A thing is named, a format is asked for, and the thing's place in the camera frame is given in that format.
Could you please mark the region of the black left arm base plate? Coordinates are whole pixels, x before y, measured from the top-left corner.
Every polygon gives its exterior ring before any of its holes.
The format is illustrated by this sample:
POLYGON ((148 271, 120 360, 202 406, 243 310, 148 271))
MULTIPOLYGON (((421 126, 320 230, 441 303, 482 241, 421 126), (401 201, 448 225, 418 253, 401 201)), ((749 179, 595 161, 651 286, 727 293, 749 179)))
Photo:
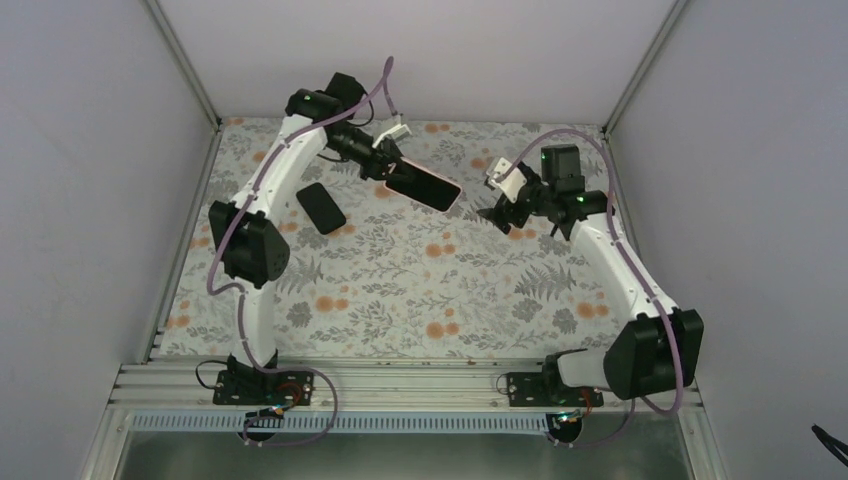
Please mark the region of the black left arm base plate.
POLYGON ((263 373, 252 365, 238 362, 233 355, 218 372, 213 387, 214 405, 309 406, 314 374, 305 371, 263 373))

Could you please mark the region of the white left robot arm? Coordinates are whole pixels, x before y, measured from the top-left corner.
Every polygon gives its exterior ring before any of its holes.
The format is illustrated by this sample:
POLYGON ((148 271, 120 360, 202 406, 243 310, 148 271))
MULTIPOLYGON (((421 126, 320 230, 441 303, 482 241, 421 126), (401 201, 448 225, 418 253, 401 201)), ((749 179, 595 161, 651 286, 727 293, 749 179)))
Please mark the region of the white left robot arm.
POLYGON ((358 164, 363 179, 390 178, 402 158, 397 142, 410 133, 402 116, 393 111, 375 134, 350 120, 386 91, 385 78, 365 92, 353 77, 341 73, 323 90, 298 90, 289 98, 277 137, 258 170, 230 200, 209 208, 214 257, 206 289, 212 296, 235 294, 235 345, 228 362, 234 370, 246 370, 238 390, 252 404, 266 404, 278 391, 273 373, 274 290, 290 258, 290 247, 278 229, 282 210, 306 168, 326 149, 358 164))

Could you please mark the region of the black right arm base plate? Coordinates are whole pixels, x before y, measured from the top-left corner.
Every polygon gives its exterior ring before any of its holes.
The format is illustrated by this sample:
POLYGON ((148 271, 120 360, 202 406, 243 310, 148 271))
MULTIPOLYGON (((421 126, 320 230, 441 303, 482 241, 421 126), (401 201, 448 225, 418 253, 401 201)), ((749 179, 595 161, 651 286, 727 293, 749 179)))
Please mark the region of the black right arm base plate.
POLYGON ((506 395, 514 408, 602 407, 600 391, 567 387, 559 380, 548 381, 541 372, 509 372, 505 376, 506 395))

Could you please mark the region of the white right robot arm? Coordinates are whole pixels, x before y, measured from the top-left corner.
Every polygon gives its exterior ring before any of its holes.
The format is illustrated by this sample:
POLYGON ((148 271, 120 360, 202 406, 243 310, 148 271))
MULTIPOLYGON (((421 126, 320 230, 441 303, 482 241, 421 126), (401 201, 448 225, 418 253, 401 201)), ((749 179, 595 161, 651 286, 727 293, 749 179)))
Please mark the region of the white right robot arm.
POLYGON ((541 150, 541 170, 497 160, 486 184, 500 192, 479 215, 504 233, 544 217, 595 270, 610 310, 624 325, 608 348, 579 348, 547 356, 539 375, 544 399, 565 407, 580 389, 598 388, 623 400, 678 393, 695 377, 703 320, 684 310, 654 281, 627 241, 608 195, 590 191, 577 146, 541 150))

